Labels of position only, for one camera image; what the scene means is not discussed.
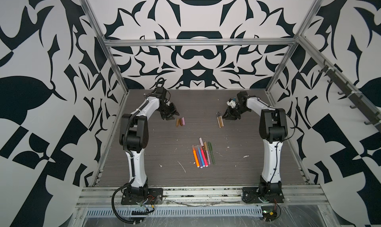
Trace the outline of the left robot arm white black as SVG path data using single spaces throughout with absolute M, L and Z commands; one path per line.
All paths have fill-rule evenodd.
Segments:
M 144 167 L 144 150 L 149 141 L 148 121 L 154 112 L 159 112 L 163 120 L 173 120 L 179 113 L 175 105 L 166 97 L 164 87 L 155 88 L 144 96 L 144 102 L 130 114 L 124 114 L 120 122 L 120 145 L 129 161 L 129 183 L 127 193 L 133 196 L 148 195 L 148 179 Z

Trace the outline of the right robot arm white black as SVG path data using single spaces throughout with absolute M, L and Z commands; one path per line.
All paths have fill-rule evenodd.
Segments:
M 228 108 L 223 119 L 237 120 L 245 112 L 254 111 L 260 116 L 259 134 L 264 142 L 264 168 L 260 176 L 258 195 L 265 197 L 280 194 L 280 156 L 284 141 L 288 135 L 285 110 L 274 108 L 259 97 L 250 96 L 247 92 L 239 92 L 236 99 L 227 101 Z

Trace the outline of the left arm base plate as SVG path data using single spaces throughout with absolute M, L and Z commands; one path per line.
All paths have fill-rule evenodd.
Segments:
M 137 203 L 145 202 L 146 204 L 153 205 L 160 202 L 163 197 L 162 188 L 133 188 L 128 187 L 123 192 L 122 205 L 134 205 Z

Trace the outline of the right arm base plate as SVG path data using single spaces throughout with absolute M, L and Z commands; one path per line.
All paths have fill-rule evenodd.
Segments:
M 281 188 L 244 187 L 242 189 L 242 201 L 253 203 L 284 203 L 284 195 Z

